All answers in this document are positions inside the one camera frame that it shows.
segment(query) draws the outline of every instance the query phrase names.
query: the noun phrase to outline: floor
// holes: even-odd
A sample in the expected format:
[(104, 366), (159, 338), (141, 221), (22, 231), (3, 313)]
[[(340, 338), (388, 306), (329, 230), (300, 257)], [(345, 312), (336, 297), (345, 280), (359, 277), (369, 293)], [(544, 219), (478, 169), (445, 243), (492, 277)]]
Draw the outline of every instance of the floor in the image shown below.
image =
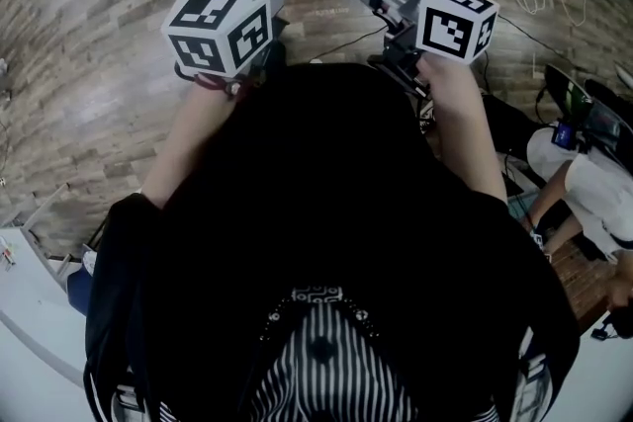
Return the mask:
[[(159, 26), (174, 0), (0, 0), (0, 56), (10, 64), (13, 100), (0, 121), (9, 146), (0, 162), (0, 215), (19, 203), (33, 208), (57, 186), (68, 192), (36, 234), (53, 256), (76, 253), (116, 200), (139, 188), (167, 134), (186, 84)], [(582, 17), (583, 0), (567, 0)], [(558, 1), (535, 17), (514, 0), (498, 0), (503, 14), (563, 53), (582, 71), (618, 92), (611, 61), (631, 61), (632, 0), (587, 0), (587, 21), (572, 27)], [(287, 0), (284, 37), (291, 61), (312, 56), (381, 27), (357, 0)], [(379, 35), (323, 58), (363, 61), (381, 47)], [(546, 63), (571, 65), (507, 23), (497, 25), (488, 79), (496, 95), (534, 115)], [(483, 62), (475, 65), (480, 72)], [(554, 118), (545, 101), (541, 116)], [(602, 297), (608, 274), (573, 249), (555, 259), (579, 317)]]

